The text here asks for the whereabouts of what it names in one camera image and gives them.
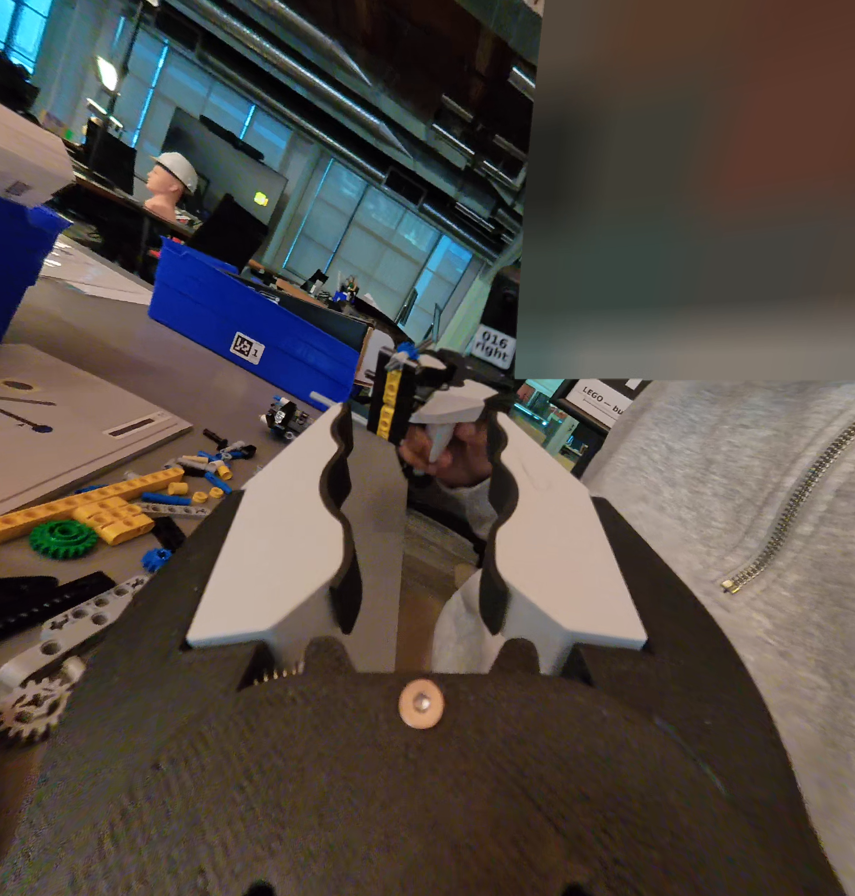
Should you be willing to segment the blue plastic storage bin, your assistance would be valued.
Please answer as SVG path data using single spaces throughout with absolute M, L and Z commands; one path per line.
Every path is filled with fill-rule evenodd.
M 0 197 L 0 343 L 43 262 L 70 222 L 45 205 L 25 207 Z
M 232 266 L 164 238 L 149 317 L 323 409 L 350 398 L 360 349 L 267 295 Z

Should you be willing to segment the person's right hand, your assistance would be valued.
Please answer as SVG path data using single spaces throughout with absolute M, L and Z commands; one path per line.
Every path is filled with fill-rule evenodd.
M 433 462 L 429 459 L 431 447 L 427 428 L 411 425 L 398 454 L 411 468 L 433 476 L 444 487 L 473 487 L 491 475 L 487 426 L 483 421 L 458 424 L 444 452 Z

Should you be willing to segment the small black lego assembly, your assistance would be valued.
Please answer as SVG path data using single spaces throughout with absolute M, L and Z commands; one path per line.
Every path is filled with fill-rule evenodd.
M 269 408 L 260 417 L 263 425 L 276 438 L 292 442 L 312 424 L 312 418 L 289 398 L 276 395 Z

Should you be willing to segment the lego instruction booklet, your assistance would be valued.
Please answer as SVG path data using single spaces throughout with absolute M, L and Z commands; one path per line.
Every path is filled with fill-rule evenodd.
M 31 346 L 0 344 L 0 515 L 191 429 L 155 403 Z

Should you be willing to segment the pile of lego pieces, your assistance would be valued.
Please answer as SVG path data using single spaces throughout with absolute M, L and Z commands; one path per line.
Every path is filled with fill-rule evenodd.
M 175 523 L 202 521 L 229 491 L 231 462 L 250 460 L 254 444 L 205 437 L 218 452 L 199 452 L 156 473 L 127 478 L 0 517 L 0 545 L 26 538 L 32 551 L 74 562 L 98 545 L 120 546 L 155 535 L 142 573 L 116 583 L 101 571 L 60 583 L 52 576 L 0 577 L 0 642 L 34 625 L 39 640 L 0 666 L 0 736 L 13 744 L 45 739 L 61 722 L 85 671 L 77 652 L 115 623 L 184 543 Z

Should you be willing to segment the white printed label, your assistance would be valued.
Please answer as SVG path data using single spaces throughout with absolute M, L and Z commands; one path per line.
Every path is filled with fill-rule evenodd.
M 601 424 L 612 427 L 643 387 L 644 381 L 640 379 L 580 379 L 563 395 L 563 400 Z

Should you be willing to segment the mannequin head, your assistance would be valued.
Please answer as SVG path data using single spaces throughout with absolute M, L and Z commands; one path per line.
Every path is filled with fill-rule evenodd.
M 150 213 L 175 223 L 176 208 L 186 192 L 186 185 L 160 163 L 155 163 L 146 181 L 150 196 L 143 207 Z

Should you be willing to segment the large dark wall screen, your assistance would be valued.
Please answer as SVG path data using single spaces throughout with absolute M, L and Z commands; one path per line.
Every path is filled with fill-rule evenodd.
M 230 195 L 270 227 L 287 178 L 241 149 L 239 142 L 226 140 L 223 131 L 214 131 L 201 118 L 176 108 L 162 149 L 181 153 L 196 170 L 198 210 L 209 214 L 223 196 Z

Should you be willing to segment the white hard hat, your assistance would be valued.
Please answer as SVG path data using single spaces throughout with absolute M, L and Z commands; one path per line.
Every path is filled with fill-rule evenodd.
M 198 174 L 187 158 L 176 151 L 162 152 L 158 156 L 152 156 L 152 160 L 167 173 L 177 179 L 188 195 L 192 195 L 198 186 Z

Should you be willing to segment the black and yellow lego assembly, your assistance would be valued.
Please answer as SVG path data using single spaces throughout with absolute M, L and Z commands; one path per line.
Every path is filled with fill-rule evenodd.
M 404 440 L 412 415 L 426 400 L 427 368 L 420 360 L 420 349 L 411 342 L 381 349 L 377 356 L 366 428 L 394 446 Z

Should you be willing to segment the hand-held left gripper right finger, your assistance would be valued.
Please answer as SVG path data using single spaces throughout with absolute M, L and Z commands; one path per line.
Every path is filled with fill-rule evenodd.
M 478 607 L 489 633 L 533 644 L 544 675 L 577 646 L 642 650 L 644 624 L 587 488 L 499 411 L 488 448 L 496 519 Z

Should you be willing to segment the person's right forearm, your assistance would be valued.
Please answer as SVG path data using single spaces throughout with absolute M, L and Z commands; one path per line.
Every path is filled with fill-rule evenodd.
M 487 537 L 497 519 L 489 501 L 490 480 L 470 487 L 446 487 L 433 481 L 424 495 L 426 515 L 471 543 L 482 565 Z

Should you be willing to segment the black computer monitor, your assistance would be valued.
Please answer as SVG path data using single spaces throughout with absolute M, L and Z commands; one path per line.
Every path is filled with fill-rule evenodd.
M 268 225 L 226 193 L 209 218 L 186 241 L 186 246 L 228 263 L 241 273 L 267 235 Z
M 135 156 L 133 147 L 122 142 L 97 119 L 88 119 L 80 157 L 99 181 L 131 195 Z

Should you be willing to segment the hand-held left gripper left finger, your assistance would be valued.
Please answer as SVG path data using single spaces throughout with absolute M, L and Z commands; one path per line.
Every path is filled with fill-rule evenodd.
M 193 648 L 265 644 L 279 666 L 352 633 L 363 585 L 349 519 L 353 421 L 333 406 L 244 486 L 187 630 Z

